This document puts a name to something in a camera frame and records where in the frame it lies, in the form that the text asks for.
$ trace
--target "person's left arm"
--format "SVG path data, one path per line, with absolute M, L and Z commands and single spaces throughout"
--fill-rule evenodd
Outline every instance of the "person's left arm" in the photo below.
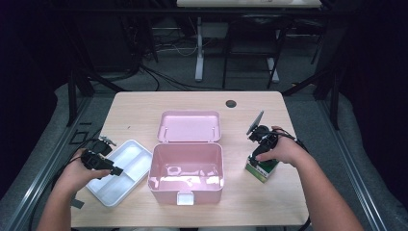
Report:
M 50 193 L 37 227 L 43 230 L 70 230 L 71 198 L 91 179 L 109 175 L 110 170 L 89 170 L 81 162 L 84 149 L 78 150 Z

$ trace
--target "person's left hand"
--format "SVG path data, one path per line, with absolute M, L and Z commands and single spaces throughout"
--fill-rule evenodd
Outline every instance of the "person's left hand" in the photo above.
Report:
M 81 190 L 90 180 L 95 178 L 102 178 L 111 173 L 108 169 L 103 170 L 89 170 L 81 162 L 81 155 L 85 148 L 78 149 L 58 179 L 54 189 L 75 194 Z

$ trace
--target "forearm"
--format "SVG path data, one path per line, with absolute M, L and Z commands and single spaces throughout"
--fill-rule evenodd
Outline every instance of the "forearm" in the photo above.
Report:
M 363 230 L 313 157 L 302 155 L 296 168 L 315 230 Z
M 70 230 L 71 193 L 54 189 L 45 204 L 44 211 L 38 224 L 38 231 Z

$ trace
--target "human arm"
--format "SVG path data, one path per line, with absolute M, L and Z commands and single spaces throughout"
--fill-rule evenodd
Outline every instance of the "human arm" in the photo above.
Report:
M 314 230 L 363 230 L 360 221 L 316 160 L 292 139 L 279 136 L 276 146 L 269 152 L 258 155 L 256 159 L 276 159 L 296 167 Z
M 81 162 L 84 149 L 79 149 L 68 164 L 50 193 L 38 224 L 38 231 L 70 230 L 72 196 L 91 179 L 107 176 L 109 170 L 89 170 Z

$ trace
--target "hand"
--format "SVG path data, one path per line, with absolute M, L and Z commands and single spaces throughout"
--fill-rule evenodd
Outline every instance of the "hand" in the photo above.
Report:
M 58 179 L 54 189 L 75 194 L 81 190 L 90 180 L 102 178 L 111 173 L 108 169 L 89 170 L 81 162 L 81 155 L 84 148 L 78 149 L 71 159 L 72 163 L 68 164 Z
M 272 129 L 279 132 L 282 129 L 278 126 L 272 126 Z M 276 146 L 268 152 L 256 156 L 256 160 L 260 162 L 276 159 L 285 164 L 291 164 L 296 167 L 297 160 L 302 156 L 309 155 L 302 147 L 300 147 L 294 140 L 279 136 Z

